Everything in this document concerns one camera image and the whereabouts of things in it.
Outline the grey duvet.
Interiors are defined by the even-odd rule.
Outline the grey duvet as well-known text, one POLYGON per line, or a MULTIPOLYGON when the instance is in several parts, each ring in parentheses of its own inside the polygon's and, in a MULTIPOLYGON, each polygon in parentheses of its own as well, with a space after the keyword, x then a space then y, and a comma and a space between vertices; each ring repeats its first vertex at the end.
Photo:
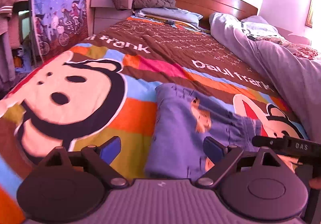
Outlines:
POLYGON ((300 119, 308 137, 320 141, 320 61, 294 56, 269 41, 253 41, 230 14, 213 12, 211 35, 267 79, 300 119))

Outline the colourful paul frank blanket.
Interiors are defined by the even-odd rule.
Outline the colourful paul frank blanket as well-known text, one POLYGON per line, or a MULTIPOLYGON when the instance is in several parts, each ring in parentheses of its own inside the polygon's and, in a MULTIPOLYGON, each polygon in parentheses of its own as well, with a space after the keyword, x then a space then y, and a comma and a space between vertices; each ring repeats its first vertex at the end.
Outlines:
POLYGON ((24 220, 17 188, 56 146, 78 151, 118 136, 112 167, 144 178, 156 88, 166 83, 260 120, 261 135, 307 137, 273 85, 212 36, 130 17, 46 61, 1 98, 1 223, 24 220))

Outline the light blue pillow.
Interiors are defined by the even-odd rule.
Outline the light blue pillow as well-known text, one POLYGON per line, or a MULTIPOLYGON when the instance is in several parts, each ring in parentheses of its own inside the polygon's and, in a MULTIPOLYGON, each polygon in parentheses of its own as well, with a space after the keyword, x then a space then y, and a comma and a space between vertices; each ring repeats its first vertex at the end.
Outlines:
POLYGON ((190 12, 188 10, 184 9, 171 9, 171 8, 142 8, 140 10, 135 10, 135 15, 138 16, 159 16, 159 17, 166 17, 170 19, 180 20, 187 23, 190 23, 191 25, 195 27, 199 27, 199 22, 201 19, 203 19, 203 15, 195 12, 190 12))

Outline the blue fabric wardrobe cover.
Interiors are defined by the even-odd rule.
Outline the blue fabric wardrobe cover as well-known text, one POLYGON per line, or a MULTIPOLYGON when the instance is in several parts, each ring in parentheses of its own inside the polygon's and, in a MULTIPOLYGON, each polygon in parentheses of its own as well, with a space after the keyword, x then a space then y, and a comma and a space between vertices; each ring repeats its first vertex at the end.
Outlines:
POLYGON ((49 60, 88 36, 86 0, 31 0, 35 42, 49 60))

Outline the blue patterned pants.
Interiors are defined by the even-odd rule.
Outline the blue patterned pants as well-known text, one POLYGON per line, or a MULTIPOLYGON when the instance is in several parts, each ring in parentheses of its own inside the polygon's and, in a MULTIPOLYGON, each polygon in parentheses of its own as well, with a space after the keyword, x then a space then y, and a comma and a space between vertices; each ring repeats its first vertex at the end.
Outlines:
POLYGON ((224 146, 246 151, 259 135, 258 119, 237 115, 214 99, 181 85, 166 83, 156 88, 157 115, 145 175, 153 178, 197 180, 214 164, 203 151, 210 136, 224 146))

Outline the floral pink bedding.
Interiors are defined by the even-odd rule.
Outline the floral pink bedding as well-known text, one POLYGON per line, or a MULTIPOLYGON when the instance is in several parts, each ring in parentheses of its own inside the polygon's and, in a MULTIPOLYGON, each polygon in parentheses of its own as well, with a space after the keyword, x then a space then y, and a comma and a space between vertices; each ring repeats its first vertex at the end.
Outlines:
POLYGON ((269 41, 287 48, 296 57, 302 57, 309 60, 318 59, 319 53, 317 50, 308 46, 307 44, 292 43, 284 37, 275 36, 259 36, 256 37, 257 41, 269 41))

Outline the wooden headboard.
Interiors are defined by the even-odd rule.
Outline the wooden headboard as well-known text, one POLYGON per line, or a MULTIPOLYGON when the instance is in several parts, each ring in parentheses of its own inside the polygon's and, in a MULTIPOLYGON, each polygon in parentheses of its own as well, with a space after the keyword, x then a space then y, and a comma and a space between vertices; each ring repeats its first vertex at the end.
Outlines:
POLYGON ((207 30, 210 29, 209 16, 213 12, 227 13, 238 20, 258 13, 258 8, 242 0, 176 0, 176 7, 203 15, 199 26, 207 30))

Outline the white nightstand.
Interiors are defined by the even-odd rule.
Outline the white nightstand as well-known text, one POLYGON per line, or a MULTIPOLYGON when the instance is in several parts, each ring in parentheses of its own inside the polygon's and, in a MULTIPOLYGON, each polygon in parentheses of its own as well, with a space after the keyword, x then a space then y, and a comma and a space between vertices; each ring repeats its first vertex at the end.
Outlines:
POLYGON ((117 10, 112 0, 90 0, 90 7, 93 8, 93 33, 97 34, 113 24, 130 17, 133 0, 128 0, 124 10, 117 10))

